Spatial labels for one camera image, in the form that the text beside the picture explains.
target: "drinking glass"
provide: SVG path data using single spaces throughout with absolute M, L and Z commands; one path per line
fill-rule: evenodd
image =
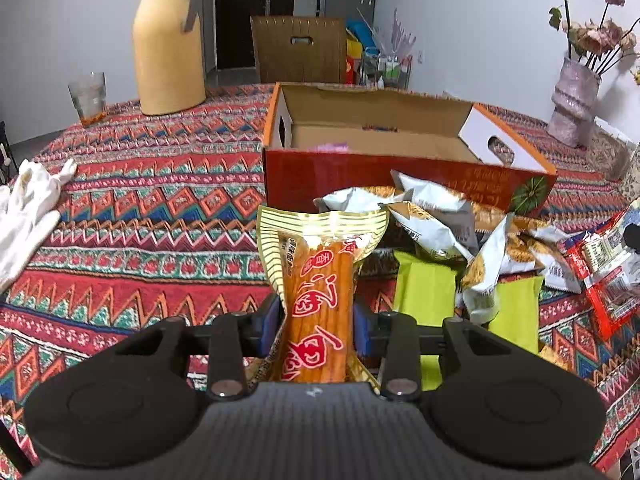
M 69 93 L 82 126 L 97 123 L 107 116 L 107 87 L 104 72 L 91 72 L 69 83 Z

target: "pink glittery vase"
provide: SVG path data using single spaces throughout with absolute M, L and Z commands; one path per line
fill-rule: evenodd
M 564 58 L 560 79 L 551 100 L 556 105 L 547 131 L 560 142 L 574 148 L 583 131 L 593 123 L 600 88 L 600 76 L 577 61 Z

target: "white glove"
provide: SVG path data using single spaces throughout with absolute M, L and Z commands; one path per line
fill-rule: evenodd
M 43 165 L 25 160 L 14 190 L 0 187 L 0 294 L 20 276 L 60 221 L 60 213 L 52 209 L 77 167 L 70 159 L 51 176 Z

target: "cardboard box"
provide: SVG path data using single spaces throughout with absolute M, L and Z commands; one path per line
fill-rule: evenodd
M 505 166 L 489 143 L 513 152 Z M 314 151 L 344 142 L 349 153 Z M 479 104 L 394 90 L 279 83 L 264 135 L 267 202 L 315 212 L 312 200 L 351 186 L 392 186 L 391 170 L 476 202 L 535 215 L 556 168 Z
M 252 16 L 255 67 L 261 83 L 344 83 L 347 32 L 343 20 Z

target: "snack package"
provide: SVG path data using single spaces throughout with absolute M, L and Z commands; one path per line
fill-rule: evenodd
M 400 264 L 394 310 L 414 317 L 418 325 L 442 326 L 445 318 L 454 315 L 455 271 L 402 251 L 394 251 L 394 256 Z M 421 356 L 420 366 L 423 390 L 435 390 L 442 384 L 437 355 Z
M 542 276 L 499 283 L 495 294 L 500 312 L 489 323 L 489 332 L 534 354 L 538 353 L 538 297 Z
M 572 238 L 577 242 L 567 244 L 567 257 L 578 264 L 578 276 L 584 279 L 588 274 L 598 274 L 600 269 L 612 266 L 616 260 L 619 265 L 620 260 L 626 258 L 623 254 L 627 248 L 625 230 L 632 224 L 640 224 L 640 198 L 595 231 Z
M 314 205 L 319 212 L 345 211 L 364 213 L 377 211 L 379 204 L 410 200 L 412 192 L 398 191 L 392 186 L 349 187 L 334 191 L 322 198 L 316 198 Z
M 500 311 L 495 286 L 500 276 L 507 245 L 507 232 L 513 216 L 513 213 L 509 213 L 502 219 L 480 249 L 478 256 L 466 268 L 460 282 L 462 298 L 469 319 L 474 324 L 489 323 Z
M 469 262 L 473 259 L 451 229 L 424 209 L 411 202 L 396 202 L 386 204 L 385 207 L 429 259 L 447 264 Z
M 450 228 L 472 254 L 478 254 L 473 206 L 463 193 L 399 171 L 392 171 L 391 177 L 396 187 L 414 192 L 411 202 Z
M 596 312 L 606 311 L 614 322 L 640 307 L 640 256 L 625 251 L 626 258 L 597 282 L 585 280 L 587 295 Z
M 367 370 L 367 367 L 358 359 L 355 350 L 350 350 L 347 354 L 347 377 L 348 383 L 369 383 L 376 395 L 380 394 L 380 383 Z
M 384 210 L 312 215 L 260 206 L 258 252 L 286 314 L 260 378 L 270 366 L 275 381 L 344 382 L 354 264 L 373 251 L 387 225 Z
M 500 275 L 517 274 L 543 269 L 542 264 L 531 253 L 526 243 L 517 234 L 507 233 L 507 245 L 500 264 Z
M 550 362 L 551 364 L 555 364 L 556 366 L 562 368 L 562 370 L 566 370 L 570 372 L 571 369 L 569 364 L 560 357 L 560 355 L 551 348 L 551 346 L 545 344 L 542 341 L 538 342 L 538 356 L 545 361 Z
M 580 294 L 580 281 L 558 250 L 532 237 L 523 236 L 523 239 L 531 254 L 544 266 L 542 276 L 545 278 L 546 286 Z
M 584 280 L 600 337 L 609 339 L 640 308 L 640 198 L 593 230 L 566 240 L 561 249 Z
M 334 152 L 334 153 L 347 153 L 349 151 L 349 145 L 346 142 L 328 142 L 327 144 L 320 144 L 313 148 L 315 152 Z
M 472 203 L 472 209 L 476 222 L 476 232 L 479 233 L 493 232 L 505 215 L 502 209 L 476 202 Z M 556 244 L 568 238 L 567 234 L 551 225 L 550 222 L 526 216 L 515 216 L 509 232 L 514 234 L 523 233 L 549 244 Z

